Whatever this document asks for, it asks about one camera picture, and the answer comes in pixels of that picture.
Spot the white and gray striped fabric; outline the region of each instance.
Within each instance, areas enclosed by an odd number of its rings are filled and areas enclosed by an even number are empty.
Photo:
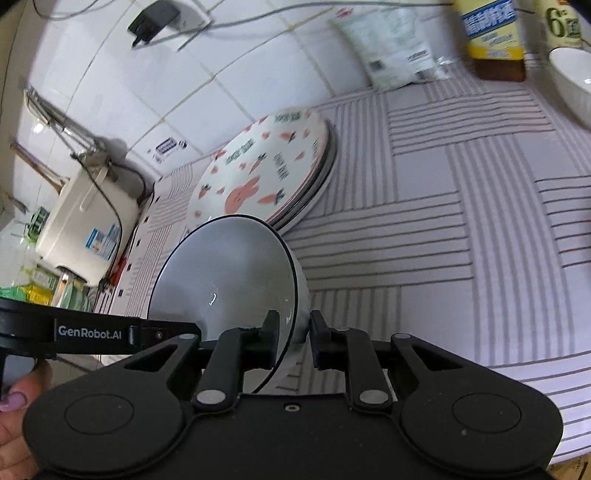
[[[412,333],[549,395],[566,460],[591,450],[591,132],[535,59],[524,84],[452,70],[317,106],[339,134],[337,170],[285,239],[330,325]],[[101,311],[146,315],[208,163],[155,185]],[[274,392],[344,389],[310,357]]]

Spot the rabbit print plate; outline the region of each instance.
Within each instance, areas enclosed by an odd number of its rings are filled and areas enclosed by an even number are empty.
[[[272,225],[310,187],[326,148],[324,118],[306,108],[263,117],[217,152],[193,192],[187,233],[223,215]]]

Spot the white appliance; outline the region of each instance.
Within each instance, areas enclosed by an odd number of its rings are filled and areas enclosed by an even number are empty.
[[[91,173],[121,219],[119,248],[117,217],[84,169],[62,188],[35,246],[43,260],[56,268],[67,268],[91,286],[97,285],[122,255],[139,215],[136,201],[107,176],[108,170],[96,168]]]

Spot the stack of plates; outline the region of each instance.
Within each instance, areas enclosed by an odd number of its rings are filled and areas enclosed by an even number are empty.
[[[241,213],[287,232],[326,190],[336,151],[334,130],[310,109],[257,120],[220,150],[203,174],[189,203],[187,231]]]

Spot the fingernail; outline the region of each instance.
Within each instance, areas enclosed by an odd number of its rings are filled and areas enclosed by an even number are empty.
[[[13,411],[27,405],[27,398],[20,392],[10,393],[0,398],[0,411]]]

